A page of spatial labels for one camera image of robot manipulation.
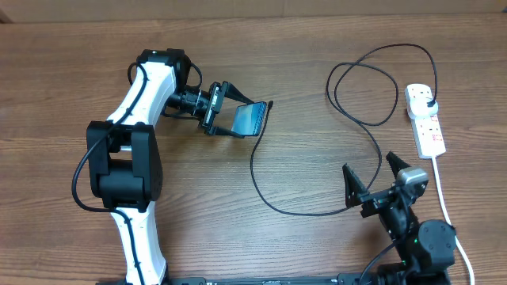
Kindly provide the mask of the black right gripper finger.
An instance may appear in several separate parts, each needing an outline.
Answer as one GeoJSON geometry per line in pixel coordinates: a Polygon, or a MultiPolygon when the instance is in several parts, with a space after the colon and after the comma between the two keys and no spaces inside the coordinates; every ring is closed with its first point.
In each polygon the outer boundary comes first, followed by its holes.
{"type": "Polygon", "coordinates": [[[345,181],[345,206],[355,207],[364,202],[369,191],[348,164],[342,166],[345,181]]]}
{"type": "Polygon", "coordinates": [[[393,173],[394,177],[397,177],[402,170],[404,169],[410,169],[410,165],[403,161],[398,155],[396,155],[394,152],[389,151],[386,155],[386,160],[391,167],[391,172],[393,173]]]}

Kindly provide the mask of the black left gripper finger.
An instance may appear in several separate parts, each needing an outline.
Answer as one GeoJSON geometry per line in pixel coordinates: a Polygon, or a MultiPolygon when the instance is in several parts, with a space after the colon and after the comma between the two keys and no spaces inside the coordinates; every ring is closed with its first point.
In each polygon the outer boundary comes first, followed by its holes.
{"type": "Polygon", "coordinates": [[[224,82],[224,96],[233,101],[238,101],[247,105],[253,104],[254,102],[241,93],[232,83],[224,82]]]}
{"type": "Polygon", "coordinates": [[[220,136],[230,136],[238,139],[244,139],[245,136],[241,135],[237,132],[234,132],[232,130],[228,130],[222,127],[213,127],[214,129],[214,135],[220,135],[220,136]]]}

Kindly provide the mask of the blue Samsung Galaxy smartphone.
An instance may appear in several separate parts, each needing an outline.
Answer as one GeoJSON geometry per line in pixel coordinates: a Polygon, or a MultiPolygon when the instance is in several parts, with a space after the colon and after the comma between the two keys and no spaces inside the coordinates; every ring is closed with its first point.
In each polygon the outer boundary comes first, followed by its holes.
{"type": "Polygon", "coordinates": [[[260,135],[267,107],[265,101],[238,106],[231,126],[232,135],[238,138],[260,135]]]}

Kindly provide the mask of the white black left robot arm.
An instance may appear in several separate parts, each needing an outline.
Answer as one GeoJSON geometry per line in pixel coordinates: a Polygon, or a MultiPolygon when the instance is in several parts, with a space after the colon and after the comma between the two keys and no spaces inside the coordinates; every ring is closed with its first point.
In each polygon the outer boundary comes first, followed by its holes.
{"type": "Polygon", "coordinates": [[[86,130],[92,193],[120,232],[128,271],[123,284],[168,284],[158,241],[155,204],[163,184],[155,126],[160,117],[195,120],[206,135],[256,136],[267,104],[255,102],[229,82],[204,91],[188,84],[196,65],[181,49],[145,49],[128,68],[130,89],[105,121],[86,130]]]}

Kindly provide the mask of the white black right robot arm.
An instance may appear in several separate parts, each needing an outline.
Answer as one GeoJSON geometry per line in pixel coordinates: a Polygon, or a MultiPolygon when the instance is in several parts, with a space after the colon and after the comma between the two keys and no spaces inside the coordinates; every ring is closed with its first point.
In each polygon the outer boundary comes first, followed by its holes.
{"type": "Polygon", "coordinates": [[[361,207],[367,218],[378,216],[391,244],[361,273],[340,273],[339,284],[450,284],[448,268],[455,263],[456,229],[439,219],[418,220],[411,206],[425,193],[428,174],[396,154],[386,156],[395,181],[371,193],[348,165],[343,165],[345,205],[361,207]]]}

